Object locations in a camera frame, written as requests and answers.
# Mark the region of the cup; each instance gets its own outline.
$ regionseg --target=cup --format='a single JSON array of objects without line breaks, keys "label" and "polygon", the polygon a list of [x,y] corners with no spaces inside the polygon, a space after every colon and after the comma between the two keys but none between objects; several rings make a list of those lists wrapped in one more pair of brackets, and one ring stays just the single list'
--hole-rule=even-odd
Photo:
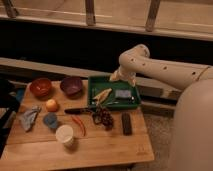
[{"label": "cup", "polygon": [[56,139],[66,147],[71,147],[74,141],[73,128],[62,125],[56,130]]}]

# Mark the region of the bowl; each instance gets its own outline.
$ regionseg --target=bowl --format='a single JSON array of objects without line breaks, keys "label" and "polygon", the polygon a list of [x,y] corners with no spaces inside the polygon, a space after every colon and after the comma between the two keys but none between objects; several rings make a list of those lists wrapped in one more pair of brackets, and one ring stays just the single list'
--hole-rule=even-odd
[{"label": "bowl", "polygon": [[49,94],[52,89],[51,80],[48,78],[38,78],[30,84],[30,91],[36,97],[43,97]]},{"label": "bowl", "polygon": [[83,89],[83,82],[78,76],[66,77],[61,81],[60,88],[67,96],[72,96]]}]

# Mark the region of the gray object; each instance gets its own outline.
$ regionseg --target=gray object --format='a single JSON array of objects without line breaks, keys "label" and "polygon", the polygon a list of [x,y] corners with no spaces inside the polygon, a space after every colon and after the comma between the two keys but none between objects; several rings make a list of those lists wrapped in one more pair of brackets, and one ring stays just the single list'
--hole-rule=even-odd
[{"label": "gray object", "polygon": [[55,113],[50,112],[47,115],[44,116],[43,122],[46,126],[48,126],[51,129],[56,129],[58,127],[58,120]]},{"label": "gray object", "polygon": [[131,99],[132,93],[130,90],[115,90],[116,99]]},{"label": "gray object", "polygon": [[19,117],[19,120],[21,121],[21,125],[26,132],[31,129],[36,119],[36,116],[40,111],[41,111],[41,107],[33,106],[31,109],[28,109]]}]

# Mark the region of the black remote control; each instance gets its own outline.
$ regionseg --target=black remote control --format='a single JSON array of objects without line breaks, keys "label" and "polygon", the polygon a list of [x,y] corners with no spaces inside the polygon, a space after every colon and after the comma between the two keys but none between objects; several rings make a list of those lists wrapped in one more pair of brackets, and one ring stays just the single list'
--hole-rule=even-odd
[{"label": "black remote control", "polygon": [[122,113],[121,115],[123,134],[131,135],[132,134],[132,124],[129,113]]}]

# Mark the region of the knife handle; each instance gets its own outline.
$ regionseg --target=knife handle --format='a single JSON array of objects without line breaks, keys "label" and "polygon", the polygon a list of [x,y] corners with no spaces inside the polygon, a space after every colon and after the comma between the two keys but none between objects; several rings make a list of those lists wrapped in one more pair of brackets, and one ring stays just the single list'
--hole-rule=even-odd
[{"label": "knife handle", "polygon": [[65,109],[64,112],[66,114],[76,114],[79,115],[85,111],[84,108],[73,108],[73,109]]}]

